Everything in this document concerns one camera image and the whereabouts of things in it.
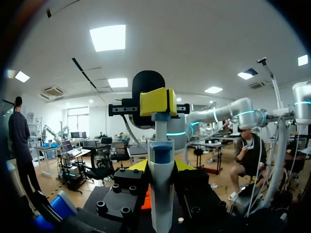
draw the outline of laptop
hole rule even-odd
[[[75,150],[73,147],[72,147],[72,144],[70,143],[70,141],[63,141],[63,148],[65,150],[66,153],[70,154],[70,155],[73,155],[73,156],[76,156],[78,154],[81,154],[82,152],[79,151],[79,150]]]

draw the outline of standing man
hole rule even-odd
[[[40,186],[35,175],[33,158],[28,148],[27,139],[30,137],[26,118],[20,113],[22,105],[21,97],[16,97],[14,112],[9,119],[9,135],[12,142],[12,149],[16,156],[17,169],[20,182],[22,183],[25,192],[32,201],[33,191],[30,187],[28,176],[35,190],[39,190]]]
[[[260,138],[251,132],[251,130],[241,130],[238,128],[238,131],[241,133],[241,138],[237,141],[235,145],[235,164],[230,170],[230,178],[234,186],[234,193],[231,194],[231,198],[240,192],[239,186],[239,176],[243,177],[245,175],[256,176],[258,162],[259,162],[259,153],[260,153],[260,144],[261,148],[261,158],[259,171],[262,171],[262,176],[265,177],[266,172],[266,148],[264,142]]]

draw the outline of seated man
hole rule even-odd
[[[259,153],[260,153],[260,143],[262,143],[261,158],[259,171],[262,172],[262,176],[266,176],[266,148],[264,142],[260,141],[260,138],[251,132],[251,130],[241,130],[242,138],[240,138],[235,145],[235,158],[234,160],[238,163],[235,164],[230,170],[230,178],[232,180],[234,191],[231,197],[235,196],[240,192],[239,186],[239,176],[243,177],[245,175],[256,176]]]

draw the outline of dark shirt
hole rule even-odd
[[[20,112],[14,112],[9,119],[9,135],[12,149],[18,166],[30,163],[33,158],[30,154],[27,139],[30,137],[26,118]]]
[[[237,156],[242,151],[243,146],[247,145],[247,142],[243,138],[240,138],[235,144],[235,161],[248,166],[257,166],[260,153],[260,138],[255,134],[252,135],[254,137],[254,148],[246,152],[242,161],[239,161]],[[261,143],[262,143],[262,151],[260,161],[266,164],[267,159],[266,148],[262,140]]]

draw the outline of orange object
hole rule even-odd
[[[141,207],[141,209],[142,209],[142,210],[151,209],[150,187],[148,188],[148,191],[147,191],[146,197],[145,197],[145,203],[144,203],[144,205]]]

